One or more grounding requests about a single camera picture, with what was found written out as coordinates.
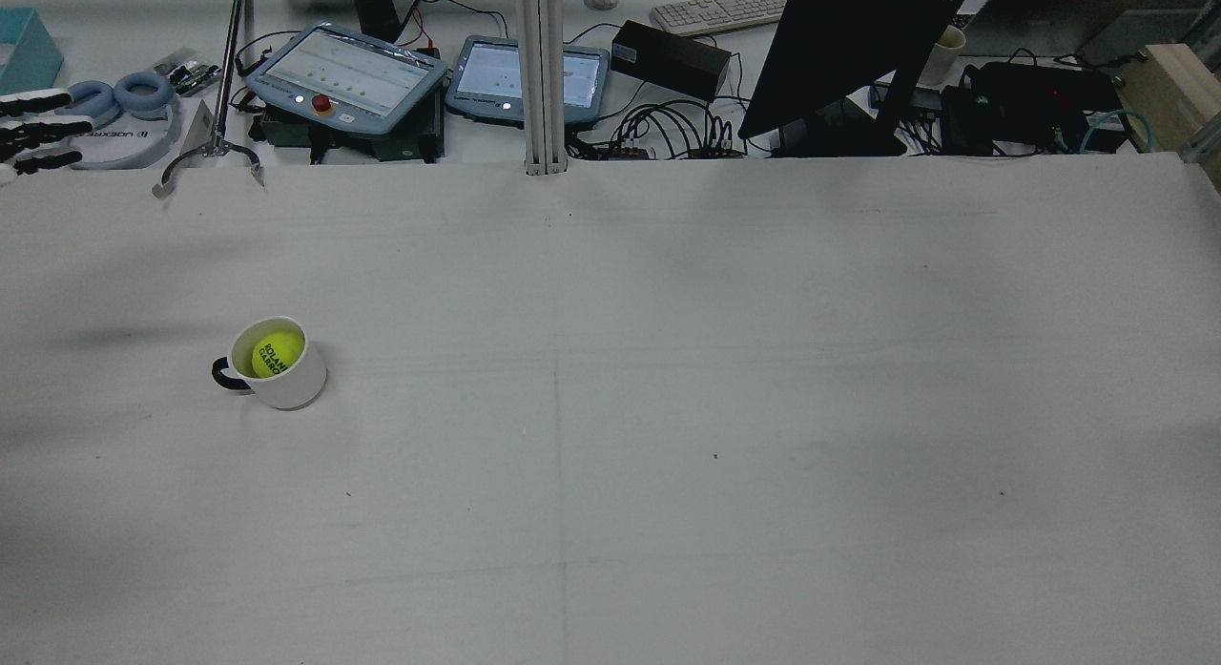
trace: cup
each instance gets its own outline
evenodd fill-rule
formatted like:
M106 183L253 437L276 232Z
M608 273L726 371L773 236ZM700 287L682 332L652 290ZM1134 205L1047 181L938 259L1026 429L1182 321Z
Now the cup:
M256 343L274 331L288 331L302 334L305 339L302 355L288 365L287 370L271 377L261 378L254 373L252 356ZM226 370L237 375L231 377ZM326 383L326 364L319 354L304 327L292 317L266 317L249 325L237 334L230 344L227 356L220 356L212 364L212 378L231 392L254 392L259 400L275 409L303 408L322 390Z
M935 88L944 83L946 74L954 66L954 60L958 59L958 52L962 51L965 44L967 44L967 35L954 26L946 26L941 37L937 39L937 44L933 45L933 51L928 55L928 63L919 73L919 85Z

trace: tablet screen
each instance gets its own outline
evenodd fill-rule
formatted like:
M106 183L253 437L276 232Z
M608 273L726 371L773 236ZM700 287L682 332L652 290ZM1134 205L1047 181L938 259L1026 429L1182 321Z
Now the tablet screen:
M267 73L306 90L326 93L386 116L429 74L404 56L363 46L355 40L314 31Z
M564 104L591 107L598 84L597 56L564 52ZM521 68L515 45L475 43L466 68L458 82L458 90L470 94L497 95L502 99L521 96Z

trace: black mug handle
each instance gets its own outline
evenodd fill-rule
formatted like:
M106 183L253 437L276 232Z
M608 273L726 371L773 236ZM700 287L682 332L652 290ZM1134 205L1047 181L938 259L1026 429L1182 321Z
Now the black mug handle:
M231 392L250 390L250 384L243 382L243 379L228 377L228 375L221 373L222 370L227 368L228 368L228 358L227 356L216 358L216 361L212 361L212 378L216 379L216 382L222 388L228 388L228 390Z

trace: keyboard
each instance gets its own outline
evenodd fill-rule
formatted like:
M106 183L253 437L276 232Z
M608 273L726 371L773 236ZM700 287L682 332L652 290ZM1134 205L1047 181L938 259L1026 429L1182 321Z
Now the keyboard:
M706 35L775 23L788 0L689 0L663 4L648 12L662 31L675 35Z

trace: robotic hand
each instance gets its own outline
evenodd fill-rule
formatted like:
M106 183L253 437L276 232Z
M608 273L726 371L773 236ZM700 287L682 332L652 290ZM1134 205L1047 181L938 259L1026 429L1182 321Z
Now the robotic hand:
M60 143L65 138L93 131L88 116L28 116L65 107L72 95L62 88L31 90L0 95L0 185L12 183L21 173L39 168L60 168L81 160L81 153L61 146L39 146Z

